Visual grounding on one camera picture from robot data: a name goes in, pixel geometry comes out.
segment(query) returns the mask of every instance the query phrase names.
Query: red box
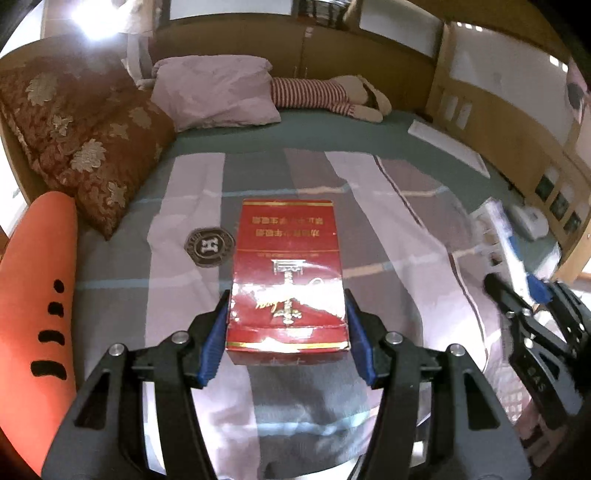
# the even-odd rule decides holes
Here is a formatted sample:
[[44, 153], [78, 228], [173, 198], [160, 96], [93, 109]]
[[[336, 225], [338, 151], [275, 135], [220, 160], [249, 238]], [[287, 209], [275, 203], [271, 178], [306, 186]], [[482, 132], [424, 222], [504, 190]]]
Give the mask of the red box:
[[241, 365], [317, 364], [349, 350], [332, 202], [242, 202], [226, 350]]

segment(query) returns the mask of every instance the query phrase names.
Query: brown floral cushion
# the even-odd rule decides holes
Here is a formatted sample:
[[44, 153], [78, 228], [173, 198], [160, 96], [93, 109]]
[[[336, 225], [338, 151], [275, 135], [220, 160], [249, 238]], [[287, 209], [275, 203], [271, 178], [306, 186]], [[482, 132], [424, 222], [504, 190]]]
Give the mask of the brown floral cushion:
[[0, 111], [18, 138], [31, 168], [51, 188], [48, 171], [64, 165], [40, 157], [49, 145], [77, 151], [90, 131], [114, 110], [135, 85], [115, 53], [36, 57], [0, 72]]
[[67, 168], [57, 172], [56, 183], [108, 240], [174, 137], [173, 121], [150, 101], [149, 92], [137, 90], [78, 150], [64, 155], [60, 144], [53, 144], [44, 155], [61, 155]]

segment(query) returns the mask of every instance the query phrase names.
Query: orange plush toy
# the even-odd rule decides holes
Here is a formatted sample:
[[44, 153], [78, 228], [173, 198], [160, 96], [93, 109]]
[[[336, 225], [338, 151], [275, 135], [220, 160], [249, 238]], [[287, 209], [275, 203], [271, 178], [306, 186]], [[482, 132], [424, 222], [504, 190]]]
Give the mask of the orange plush toy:
[[29, 207], [0, 262], [0, 429], [38, 475], [76, 396], [76, 242], [74, 200], [49, 192]]

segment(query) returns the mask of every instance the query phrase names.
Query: badge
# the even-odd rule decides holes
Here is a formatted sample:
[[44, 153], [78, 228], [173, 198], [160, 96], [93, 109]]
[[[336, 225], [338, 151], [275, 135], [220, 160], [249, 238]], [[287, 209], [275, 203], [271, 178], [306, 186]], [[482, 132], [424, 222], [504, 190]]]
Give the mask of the badge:
[[193, 230], [185, 250], [198, 267], [217, 267], [234, 252], [234, 237], [220, 227]]

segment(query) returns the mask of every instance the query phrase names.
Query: metal screw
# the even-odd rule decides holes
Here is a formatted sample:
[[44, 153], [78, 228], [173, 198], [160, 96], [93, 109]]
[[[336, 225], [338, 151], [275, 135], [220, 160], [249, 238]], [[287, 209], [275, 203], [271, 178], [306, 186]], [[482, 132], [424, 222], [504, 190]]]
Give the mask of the metal screw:
[[404, 337], [400, 335], [398, 332], [388, 332], [386, 334], [386, 341], [390, 345], [399, 345], [404, 340]]
[[109, 347], [110, 356], [119, 356], [125, 352], [125, 345], [123, 343], [114, 343]]
[[189, 341], [189, 333], [185, 332], [185, 331], [180, 331], [180, 332], [174, 332], [173, 333], [173, 343], [176, 343], [177, 345], [182, 345], [184, 343], [187, 343]]
[[449, 346], [449, 351], [454, 356], [464, 356], [466, 354], [466, 349], [460, 345], [459, 343], [454, 343]]

